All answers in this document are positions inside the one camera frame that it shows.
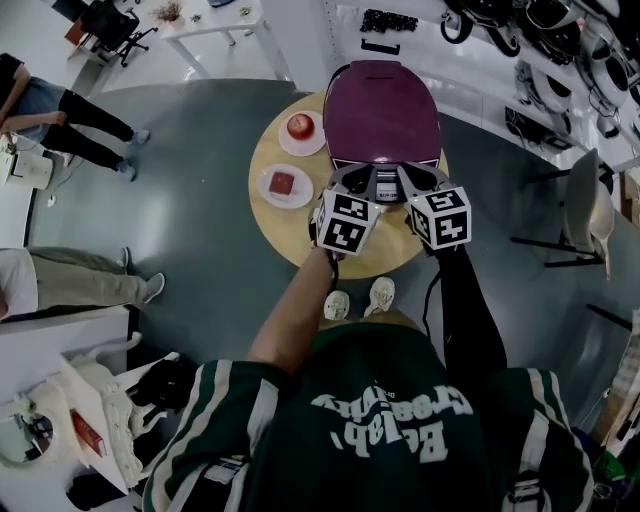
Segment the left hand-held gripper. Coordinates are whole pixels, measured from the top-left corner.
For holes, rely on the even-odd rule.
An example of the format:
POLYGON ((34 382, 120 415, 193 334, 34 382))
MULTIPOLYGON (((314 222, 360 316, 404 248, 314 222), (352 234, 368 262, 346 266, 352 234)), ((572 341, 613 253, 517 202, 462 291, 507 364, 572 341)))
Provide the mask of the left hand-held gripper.
MULTIPOLYGON (((341 185, 348 191, 359 185, 362 196, 376 193, 377 170, 374 165, 347 165, 336 169, 328 188, 341 185)), ((315 217, 316 245, 335 253, 358 256, 381 214, 376 203, 325 189, 315 217)))

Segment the purple rice cooker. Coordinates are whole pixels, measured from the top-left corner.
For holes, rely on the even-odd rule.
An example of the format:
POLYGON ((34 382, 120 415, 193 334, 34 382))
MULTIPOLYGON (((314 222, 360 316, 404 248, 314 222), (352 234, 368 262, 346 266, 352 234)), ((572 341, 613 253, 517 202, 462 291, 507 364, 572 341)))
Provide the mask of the purple rice cooker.
POLYGON ((437 167, 442 155, 439 114, 427 86, 397 61, 360 60, 332 76, 323 129, 334 171, 372 164, 380 204, 406 200, 396 169, 403 163, 437 167))

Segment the person's left forearm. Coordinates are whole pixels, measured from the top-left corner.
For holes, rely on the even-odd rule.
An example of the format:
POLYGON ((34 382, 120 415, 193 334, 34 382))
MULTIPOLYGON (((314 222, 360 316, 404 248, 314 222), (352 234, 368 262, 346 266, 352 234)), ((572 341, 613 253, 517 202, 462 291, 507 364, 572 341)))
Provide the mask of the person's left forearm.
POLYGON ((333 282, 324 249, 313 249, 259 330, 247 359, 295 374, 311 352, 333 282))

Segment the white plate under cake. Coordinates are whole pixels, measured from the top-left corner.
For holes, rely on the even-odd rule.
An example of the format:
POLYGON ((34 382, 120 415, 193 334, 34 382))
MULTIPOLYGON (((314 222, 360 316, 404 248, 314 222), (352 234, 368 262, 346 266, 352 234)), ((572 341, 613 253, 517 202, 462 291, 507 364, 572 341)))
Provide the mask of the white plate under cake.
POLYGON ((267 203, 280 209, 302 208, 314 197, 314 186, 309 176, 301 169, 288 164, 274 164, 262 169, 258 172, 256 185, 260 196, 267 203), (295 176, 293 190, 289 196, 271 194, 268 191, 274 171, 288 172, 295 176))

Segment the white plate under apple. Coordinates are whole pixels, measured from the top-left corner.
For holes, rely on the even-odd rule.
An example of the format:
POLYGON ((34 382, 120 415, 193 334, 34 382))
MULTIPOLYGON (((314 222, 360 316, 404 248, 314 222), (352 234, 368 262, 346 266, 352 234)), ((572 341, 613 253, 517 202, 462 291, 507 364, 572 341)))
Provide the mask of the white plate under apple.
POLYGON ((312 110, 302 110, 291 114, 280 124, 278 142, 280 147, 292 156, 306 157, 314 155, 323 148, 326 142, 322 116, 312 110), (313 121, 313 132, 304 140, 293 138, 287 129, 288 121, 298 114, 307 115, 313 121))

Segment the red cake slice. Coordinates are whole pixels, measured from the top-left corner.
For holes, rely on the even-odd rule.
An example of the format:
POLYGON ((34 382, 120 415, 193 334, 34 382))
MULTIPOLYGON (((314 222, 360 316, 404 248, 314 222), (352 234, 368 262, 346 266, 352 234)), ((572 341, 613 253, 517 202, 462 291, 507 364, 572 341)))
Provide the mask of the red cake slice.
POLYGON ((274 171, 269 183, 268 191, 271 194, 289 196, 293 190, 295 176, 283 171, 274 171))

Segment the red apple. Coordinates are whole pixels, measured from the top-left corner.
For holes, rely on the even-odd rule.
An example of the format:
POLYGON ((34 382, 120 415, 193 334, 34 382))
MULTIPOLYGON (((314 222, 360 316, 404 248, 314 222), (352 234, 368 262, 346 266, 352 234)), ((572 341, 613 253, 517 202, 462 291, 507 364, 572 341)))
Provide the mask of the red apple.
POLYGON ((313 136, 315 132, 315 123, 310 115, 305 113, 296 113, 287 121, 286 130, 293 140, 305 141, 313 136))

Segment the person's right shoe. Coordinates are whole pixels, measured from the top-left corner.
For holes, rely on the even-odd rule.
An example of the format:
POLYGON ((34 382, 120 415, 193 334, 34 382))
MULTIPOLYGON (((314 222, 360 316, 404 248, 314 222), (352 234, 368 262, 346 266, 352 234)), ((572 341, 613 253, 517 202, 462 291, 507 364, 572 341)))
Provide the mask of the person's right shoe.
POLYGON ((365 308, 363 316, 387 312, 393 304, 395 291, 395 283, 391 278, 378 277, 370 287, 369 305, 365 308))

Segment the person's left shoe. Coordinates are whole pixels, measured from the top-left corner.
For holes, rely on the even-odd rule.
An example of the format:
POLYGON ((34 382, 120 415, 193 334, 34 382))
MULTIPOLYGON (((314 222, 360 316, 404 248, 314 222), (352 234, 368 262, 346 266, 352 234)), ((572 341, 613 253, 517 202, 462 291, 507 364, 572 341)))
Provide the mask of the person's left shoe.
POLYGON ((347 317, 349 309, 349 295, 344 291, 334 290, 324 302, 324 318, 330 321, 342 321, 347 317))

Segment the person's green striped shirt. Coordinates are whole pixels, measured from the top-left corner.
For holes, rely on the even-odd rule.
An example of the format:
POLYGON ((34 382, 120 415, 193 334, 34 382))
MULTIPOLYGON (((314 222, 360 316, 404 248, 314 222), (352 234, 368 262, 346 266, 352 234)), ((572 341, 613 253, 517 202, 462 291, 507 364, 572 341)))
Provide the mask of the person's green striped shirt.
POLYGON ((143 512, 586 512, 590 462, 556 376, 480 370, 457 383, 426 336, 319 333, 290 376, 201 366, 143 512))

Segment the black backpack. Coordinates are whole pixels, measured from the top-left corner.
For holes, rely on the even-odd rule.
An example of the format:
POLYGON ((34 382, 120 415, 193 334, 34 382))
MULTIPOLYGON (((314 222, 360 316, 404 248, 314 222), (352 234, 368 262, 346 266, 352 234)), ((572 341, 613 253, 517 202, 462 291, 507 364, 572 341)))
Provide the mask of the black backpack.
POLYGON ((189 402, 195 374, 196 367, 190 361, 161 360, 132 388, 132 401, 140 407, 153 405, 179 412, 189 402))

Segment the white box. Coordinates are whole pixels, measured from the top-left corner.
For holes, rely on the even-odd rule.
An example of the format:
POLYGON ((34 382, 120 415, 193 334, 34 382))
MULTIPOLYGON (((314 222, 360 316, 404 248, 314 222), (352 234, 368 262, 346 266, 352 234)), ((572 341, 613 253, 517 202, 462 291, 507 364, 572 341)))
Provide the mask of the white box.
POLYGON ((51 182, 54 162, 47 157, 19 151, 12 156, 5 182, 36 190, 46 190, 51 182))

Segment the white ornate dressing table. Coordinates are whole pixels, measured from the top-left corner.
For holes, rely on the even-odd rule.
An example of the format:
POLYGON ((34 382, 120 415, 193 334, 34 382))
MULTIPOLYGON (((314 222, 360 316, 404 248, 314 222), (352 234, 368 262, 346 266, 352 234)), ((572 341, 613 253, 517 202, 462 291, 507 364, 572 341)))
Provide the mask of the white ornate dressing table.
POLYGON ((118 375, 98 361, 102 354, 126 352, 141 340, 142 335, 135 332, 124 343, 99 345, 71 360, 59 355, 58 373, 0 405, 0 421, 14 414, 24 419, 40 414, 50 419, 54 433, 51 446, 41 458, 22 465, 0 462, 0 468, 21 472, 40 470, 68 458, 96 470, 125 494, 148 477, 151 466, 143 465, 134 454, 134 440, 148 433, 167 414, 161 412, 145 423, 144 416, 152 408, 136 406, 130 391, 153 365, 161 360, 176 360, 179 354, 171 352, 160 360, 118 375), (77 411, 104 439, 105 456, 98 457, 76 436, 71 420, 72 410, 77 411))

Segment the red book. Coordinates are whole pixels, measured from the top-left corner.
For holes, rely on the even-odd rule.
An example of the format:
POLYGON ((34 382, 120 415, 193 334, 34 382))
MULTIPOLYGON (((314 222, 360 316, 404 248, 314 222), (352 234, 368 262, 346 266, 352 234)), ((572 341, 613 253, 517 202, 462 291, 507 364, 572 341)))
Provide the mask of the red book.
POLYGON ((101 435, 75 410, 71 411, 71 420, 76 436, 82 440, 98 457, 106 455, 106 446, 101 435))

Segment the black fabric bag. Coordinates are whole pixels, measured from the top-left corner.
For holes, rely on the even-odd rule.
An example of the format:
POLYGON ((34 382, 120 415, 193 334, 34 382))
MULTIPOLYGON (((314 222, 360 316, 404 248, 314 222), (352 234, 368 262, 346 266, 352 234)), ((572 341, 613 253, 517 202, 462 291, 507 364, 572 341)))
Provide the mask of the black fabric bag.
POLYGON ((125 497, 126 494, 116 488, 100 474, 82 474, 75 477, 66 497, 81 512, 90 512, 106 503, 125 497))

